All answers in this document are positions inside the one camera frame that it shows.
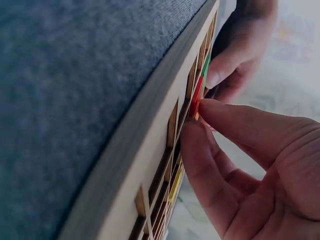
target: wooden board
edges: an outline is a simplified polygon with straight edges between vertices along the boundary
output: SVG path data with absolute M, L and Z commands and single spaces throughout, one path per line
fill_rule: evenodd
M 208 40 L 212 41 L 213 27 L 210 26 L 218 5 L 219 0 L 206 1 L 159 63 L 90 173 L 59 239 L 153 240 L 164 235 L 166 230 L 163 227 L 171 217 L 171 214 L 167 214 L 169 208 L 165 207 L 165 216 L 157 213 L 153 222 L 151 215 L 158 210 L 157 206 L 168 201 L 170 182 L 173 181 L 173 151 L 190 107 L 190 101 L 185 100 L 191 99 L 209 52 L 206 52 L 206 46 Z M 193 78 L 192 89 L 189 89 L 191 96 L 186 95 L 185 99 L 181 99 L 183 94 L 180 86 L 188 81 L 188 76 Z M 178 109 L 179 101 L 183 101 L 181 110 Z M 163 129 L 157 127 L 164 123 L 168 131 L 165 140 L 160 137 Z M 161 141 L 166 141 L 163 142 L 165 149 L 155 151 L 157 146 L 162 145 Z M 154 160 L 157 169 L 152 182 L 156 179 L 156 183 L 151 183 L 149 188 L 144 177 Z M 155 194 L 150 195 L 152 186 Z M 127 221 L 130 219 L 129 206 L 136 207 L 138 217 L 135 222 Z M 162 223 L 163 227 L 157 226 L 158 231 L 154 236 L 156 222 Z

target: wooden slat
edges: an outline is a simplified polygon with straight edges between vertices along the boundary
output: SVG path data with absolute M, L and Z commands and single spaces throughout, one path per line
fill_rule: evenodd
M 204 64 L 205 55 L 206 55 L 206 37 L 203 38 L 200 51 L 199 51 L 199 60 L 198 60 L 197 70 L 200 72 Z
M 135 207 L 136 207 L 138 214 L 141 217 L 146 217 L 146 207 L 145 207 L 142 187 L 139 188 L 139 190 L 136 194 L 134 203 L 135 203 Z
M 178 100 L 176 101 L 176 104 L 174 105 L 174 108 L 172 110 L 172 113 L 170 115 L 169 121 L 168 121 L 168 128 L 167 128 L 167 137 L 166 137 L 166 146 L 167 148 L 173 149 L 176 137 L 177 137 L 177 115 L 178 115 Z

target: slot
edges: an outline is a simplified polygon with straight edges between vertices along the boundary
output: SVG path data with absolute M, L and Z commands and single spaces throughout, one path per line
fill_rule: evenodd
M 173 147 L 177 138 L 177 115 L 178 115 L 178 101 L 176 101 L 176 104 L 169 117 L 168 125 L 167 125 L 166 148 L 164 150 L 162 159 L 160 161 L 159 166 L 157 167 L 157 170 L 155 172 L 155 175 L 151 182 L 151 186 L 148 191 L 149 204 L 151 206 L 153 206 L 154 199 L 157 196 L 157 193 L 159 193 L 160 191 L 159 188 L 160 188 L 161 182 L 163 181 L 163 178 L 166 174 L 166 171 L 170 163 Z
M 191 102 L 191 98 L 192 98 L 192 93 L 194 90 L 194 85 L 195 85 L 195 81 L 196 81 L 196 72 L 197 72 L 197 64 L 198 64 L 198 56 L 196 56 L 190 72 L 188 74 L 188 79 L 187 79 L 187 84 L 186 84 L 186 90 L 185 90 L 185 98 L 183 101 L 183 105 L 181 108 L 181 111 L 179 113 L 179 118 L 178 118 L 178 134 L 181 130 L 182 124 L 185 121 L 187 115 L 188 115 L 188 110 L 189 110 L 189 106 L 190 106 L 190 102 Z
M 178 160 L 180 158 L 180 154 L 181 154 L 181 143 L 179 139 L 175 145 L 175 149 L 173 153 L 172 170 L 174 170 L 175 166 L 179 164 Z
M 135 221 L 129 240 L 141 239 L 141 235 L 144 234 L 143 229 L 145 227 L 145 224 L 146 224 L 146 218 L 143 216 L 138 216 L 138 218 Z
M 203 39 L 203 42 L 201 44 L 200 51 L 199 51 L 199 60 L 198 60 L 197 70 L 200 72 L 204 64 L 205 51 L 206 51 L 206 38 Z
M 169 159 L 171 154 L 172 154 L 172 149 L 167 149 L 164 152 L 163 158 L 159 164 L 159 167 L 151 183 L 151 186 L 149 189 L 149 204 L 151 205 L 151 208 L 153 208 L 154 200 L 157 197 L 157 193 L 159 193 L 161 182 L 164 180 L 163 177 L 169 165 L 169 162 L 170 162 Z
M 155 226 L 155 223 L 156 223 L 156 220 L 157 220 L 157 217 L 160 213 L 160 210 L 163 206 L 163 202 L 164 202 L 164 199 L 165 199 L 165 196 L 166 196 L 166 192 L 168 191 L 168 185 L 169 183 L 168 182 L 163 182 L 163 185 L 161 187 L 161 190 L 160 190 L 160 193 L 159 193 L 159 196 L 155 202 L 155 205 L 154 205 L 154 208 L 153 208 L 153 211 L 151 213 L 151 225 L 152 225 L 152 229 L 154 228 Z

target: gray fabric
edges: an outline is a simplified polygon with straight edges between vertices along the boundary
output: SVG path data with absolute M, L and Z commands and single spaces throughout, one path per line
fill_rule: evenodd
M 49 239 L 205 0 L 2 0 L 0 236 Z

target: fingernail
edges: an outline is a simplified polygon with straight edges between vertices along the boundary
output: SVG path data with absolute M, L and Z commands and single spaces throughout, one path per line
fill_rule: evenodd
M 218 85 L 219 81 L 220 81 L 220 76 L 217 72 L 208 72 L 205 86 L 208 89 L 213 89 L 216 85 Z

